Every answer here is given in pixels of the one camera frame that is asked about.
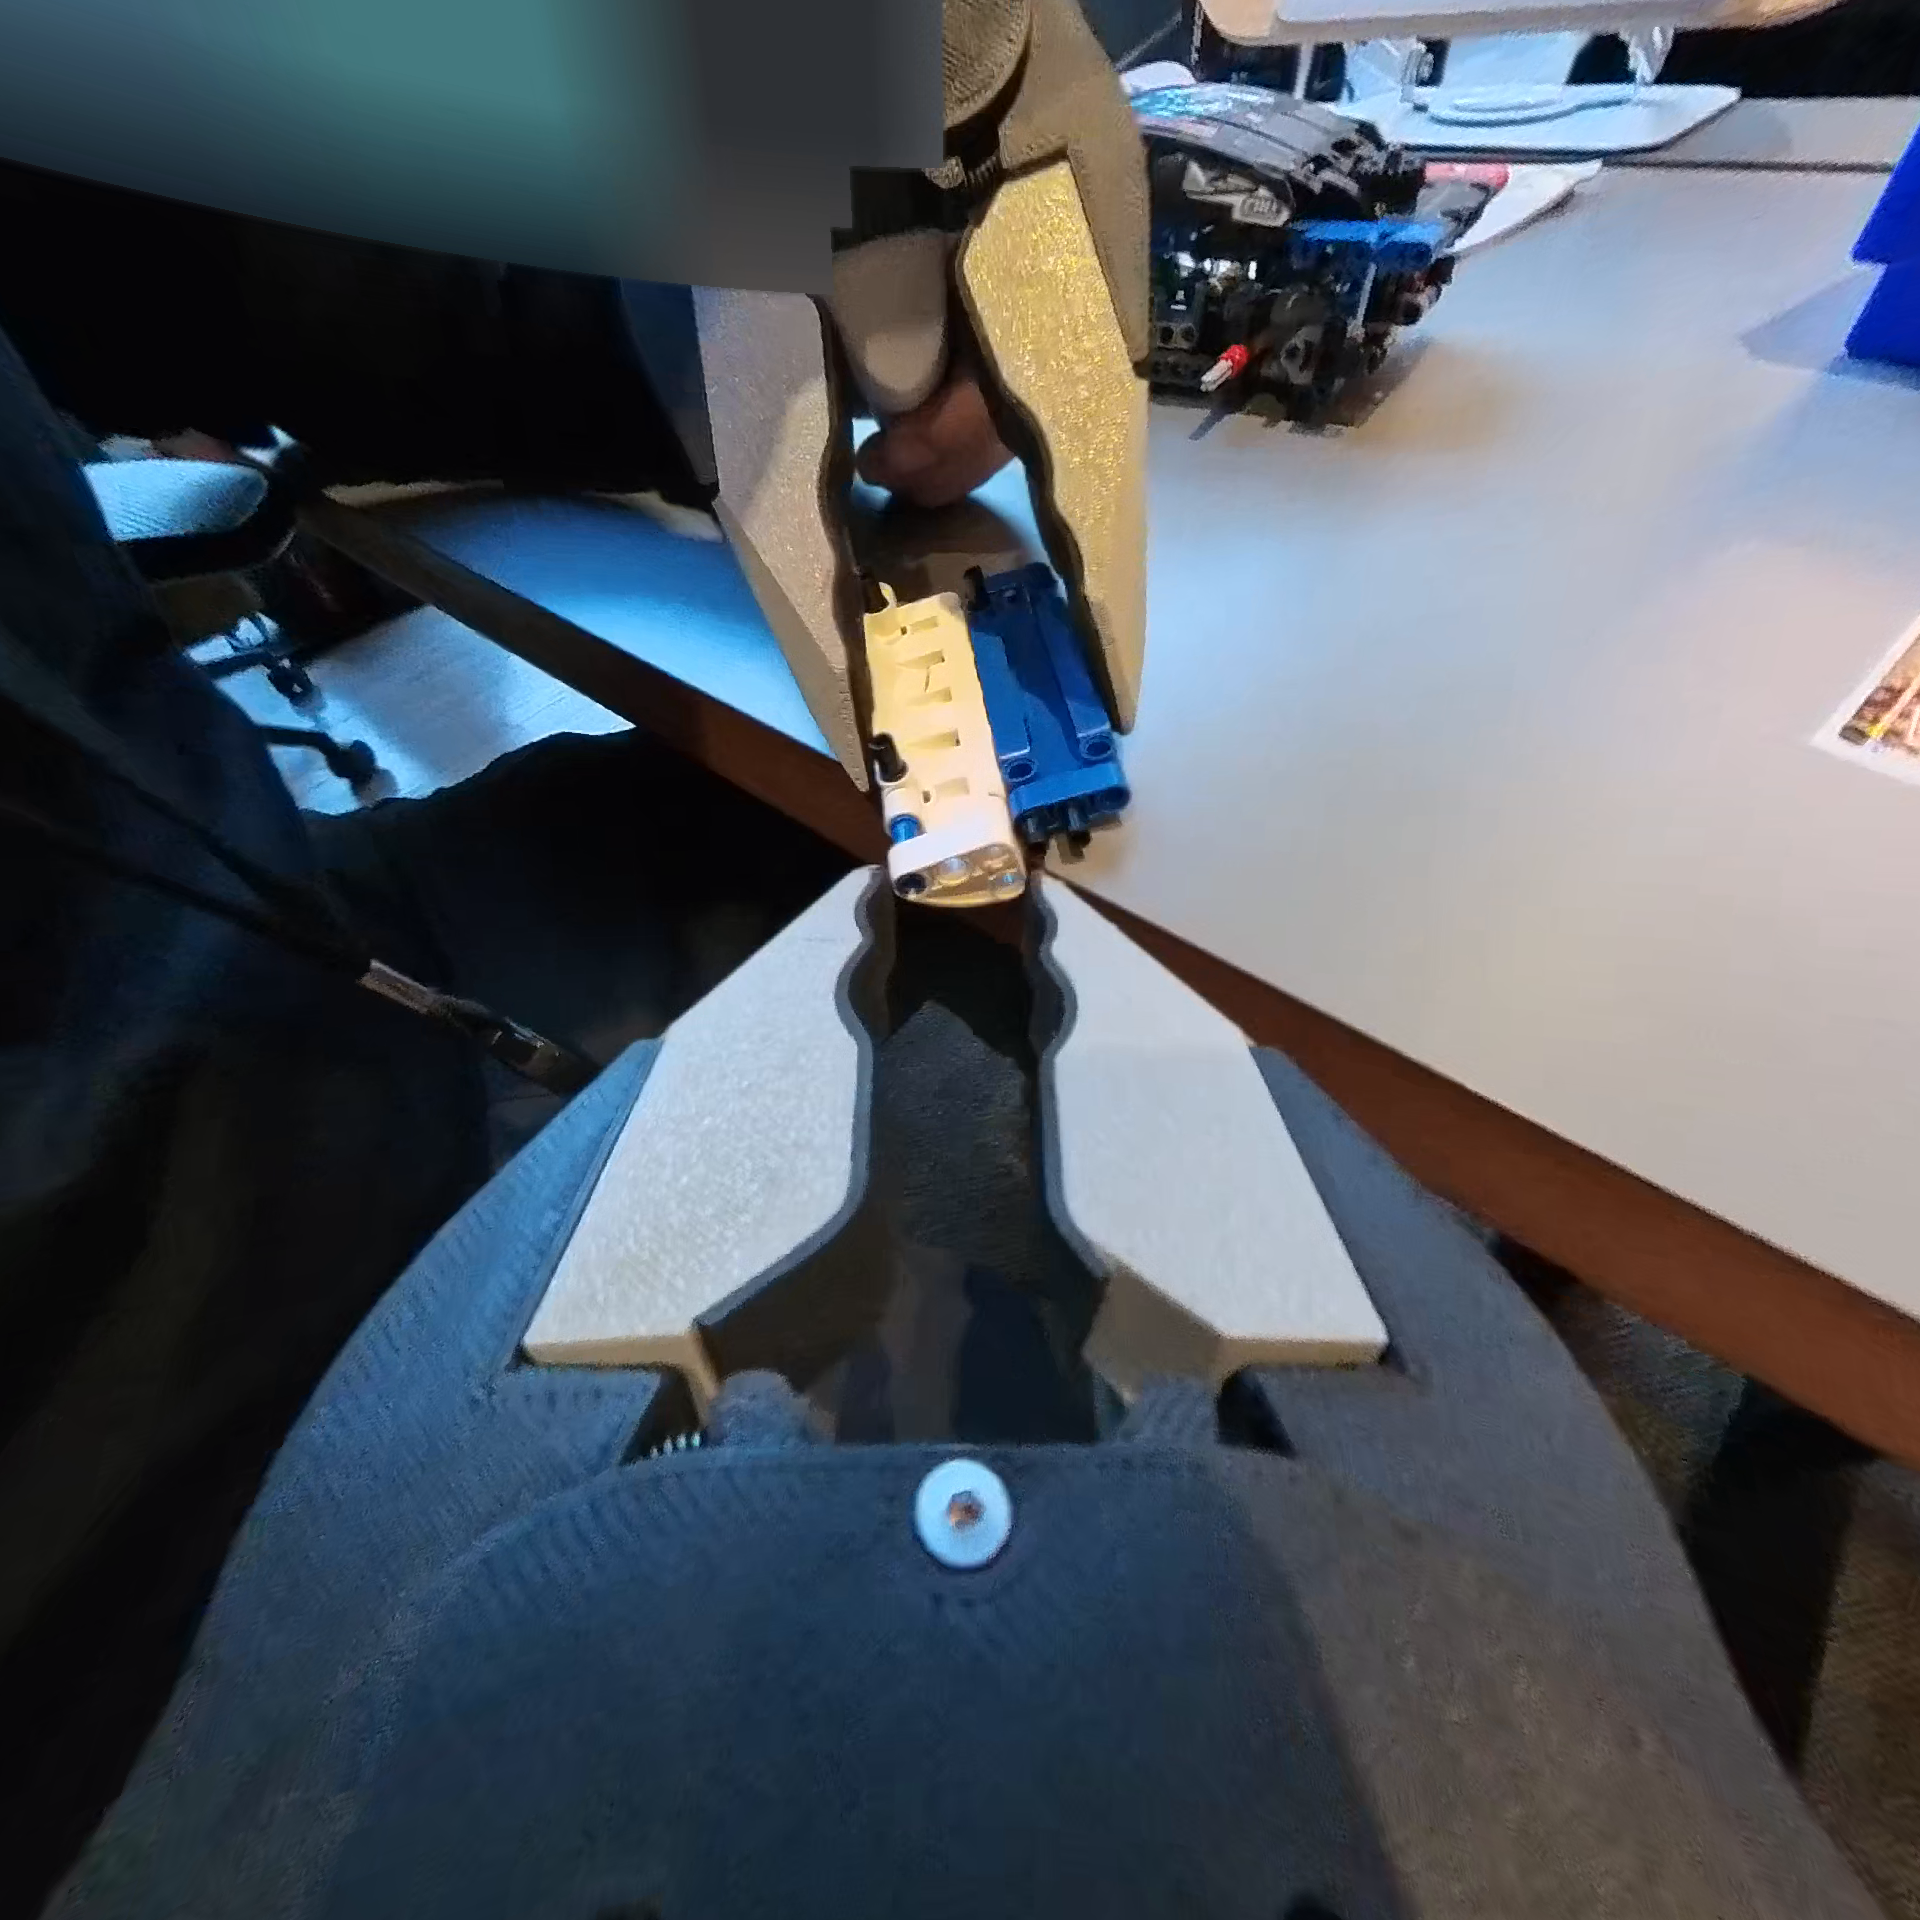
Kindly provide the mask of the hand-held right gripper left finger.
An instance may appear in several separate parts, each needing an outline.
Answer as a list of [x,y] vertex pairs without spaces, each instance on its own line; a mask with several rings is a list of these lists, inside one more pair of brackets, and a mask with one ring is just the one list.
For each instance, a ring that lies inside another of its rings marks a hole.
[[671,1021],[521,1336],[531,1361],[803,1385],[876,1317],[891,960],[890,895],[859,868]]

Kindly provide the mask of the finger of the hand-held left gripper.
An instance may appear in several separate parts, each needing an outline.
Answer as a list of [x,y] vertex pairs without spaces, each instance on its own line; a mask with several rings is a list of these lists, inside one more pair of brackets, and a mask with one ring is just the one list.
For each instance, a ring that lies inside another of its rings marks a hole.
[[812,294],[702,286],[698,337],[716,513],[826,746],[866,790],[850,420],[830,319]]
[[997,180],[959,241],[959,300],[1034,518],[1117,732],[1148,620],[1148,384],[1068,157]]

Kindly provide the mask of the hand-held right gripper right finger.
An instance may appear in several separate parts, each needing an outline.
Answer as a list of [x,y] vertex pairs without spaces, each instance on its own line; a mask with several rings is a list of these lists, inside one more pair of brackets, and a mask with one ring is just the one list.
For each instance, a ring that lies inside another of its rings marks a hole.
[[1234,1020],[1073,886],[1031,898],[1046,1213],[1093,1368],[1354,1366],[1387,1329]]

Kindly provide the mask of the blue and white brick panel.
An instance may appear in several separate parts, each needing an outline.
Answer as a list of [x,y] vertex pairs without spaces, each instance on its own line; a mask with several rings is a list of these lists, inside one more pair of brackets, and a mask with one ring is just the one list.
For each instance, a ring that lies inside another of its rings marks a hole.
[[868,759],[887,846],[923,831],[1081,856],[1132,786],[1117,728],[1043,561],[966,572],[965,589],[901,601],[861,580]]

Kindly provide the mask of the person's left hand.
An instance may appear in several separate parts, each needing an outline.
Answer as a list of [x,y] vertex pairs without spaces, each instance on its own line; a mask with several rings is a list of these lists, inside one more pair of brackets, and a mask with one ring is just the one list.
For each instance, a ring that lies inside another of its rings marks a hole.
[[876,424],[855,455],[855,474],[908,506],[937,511],[1014,458],[977,372],[959,368],[919,407]]

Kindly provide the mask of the toy brick car chassis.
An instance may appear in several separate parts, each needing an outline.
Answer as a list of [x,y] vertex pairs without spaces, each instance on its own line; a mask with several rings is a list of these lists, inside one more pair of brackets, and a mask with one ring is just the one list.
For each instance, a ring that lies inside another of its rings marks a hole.
[[1499,174],[1435,174],[1367,121],[1266,86],[1132,98],[1149,198],[1145,378],[1318,420],[1449,287]]

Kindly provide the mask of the person's dark clothing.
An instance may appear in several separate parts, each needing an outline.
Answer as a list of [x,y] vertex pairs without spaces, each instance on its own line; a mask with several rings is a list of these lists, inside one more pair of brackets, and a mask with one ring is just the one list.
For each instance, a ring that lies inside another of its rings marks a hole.
[[[620,281],[357,241],[5,165],[5,661],[401,972],[602,1057],[845,861],[638,732],[308,817],[178,648],[78,429],[300,441],[321,487],[693,504]],[[374,1301],[555,1101],[462,1038],[17,813],[234,878],[5,704],[5,1916],[119,1793],[282,1437]]]

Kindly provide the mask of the black office chair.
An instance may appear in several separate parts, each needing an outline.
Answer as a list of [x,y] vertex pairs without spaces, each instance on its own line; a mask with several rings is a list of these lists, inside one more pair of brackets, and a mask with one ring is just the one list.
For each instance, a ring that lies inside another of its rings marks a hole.
[[300,528],[285,465],[150,452],[102,455],[81,472],[187,661],[209,680],[255,674],[289,706],[315,710],[311,646],[270,605],[275,569]]

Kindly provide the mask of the holographic sticker sheet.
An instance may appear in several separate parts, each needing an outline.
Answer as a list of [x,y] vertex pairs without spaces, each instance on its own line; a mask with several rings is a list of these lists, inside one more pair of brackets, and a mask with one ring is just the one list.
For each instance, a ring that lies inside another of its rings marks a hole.
[[1810,745],[1854,767],[1918,786],[1918,621],[1820,724]]

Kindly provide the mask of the blue plastic bin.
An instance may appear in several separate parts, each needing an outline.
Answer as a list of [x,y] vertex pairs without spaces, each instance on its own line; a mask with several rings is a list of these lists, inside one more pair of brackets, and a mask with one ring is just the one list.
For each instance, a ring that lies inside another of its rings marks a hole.
[[1854,263],[1871,266],[1876,279],[1845,343],[1859,360],[1911,372],[1918,370],[1918,150],[1913,129],[1855,238]]

